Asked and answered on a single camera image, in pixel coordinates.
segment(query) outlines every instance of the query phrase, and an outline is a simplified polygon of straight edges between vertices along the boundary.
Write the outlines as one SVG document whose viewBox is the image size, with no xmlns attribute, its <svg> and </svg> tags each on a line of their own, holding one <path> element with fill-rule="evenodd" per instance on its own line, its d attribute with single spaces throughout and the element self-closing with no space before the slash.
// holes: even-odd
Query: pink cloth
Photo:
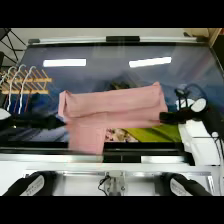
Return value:
<svg viewBox="0 0 224 224">
<path fill-rule="evenodd" d="M 107 128 L 149 128 L 166 112 L 162 88 L 152 86 L 108 92 L 60 94 L 58 114 L 67 120 L 69 149 L 102 154 Z"/>
</svg>

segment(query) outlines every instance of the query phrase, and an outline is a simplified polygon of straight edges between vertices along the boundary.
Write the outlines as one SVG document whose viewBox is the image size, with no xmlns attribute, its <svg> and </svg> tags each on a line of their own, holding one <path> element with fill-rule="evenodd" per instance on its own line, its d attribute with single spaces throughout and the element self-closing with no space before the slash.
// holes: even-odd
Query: white light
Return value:
<svg viewBox="0 0 224 224">
<path fill-rule="evenodd" d="M 86 59 L 44 60 L 44 67 L 86 66 Z"/>
<path fill-rule="evenodd" d="M 152 59 L 144 59 L 138 61 L 129 61 L 129 66 L 131 68 L 143 67 L 143 66 L 151 66 L 151 65 L 162 65 L 171 63 L 171 57 L 164 58 L 152 58 Z"/>
</svg>

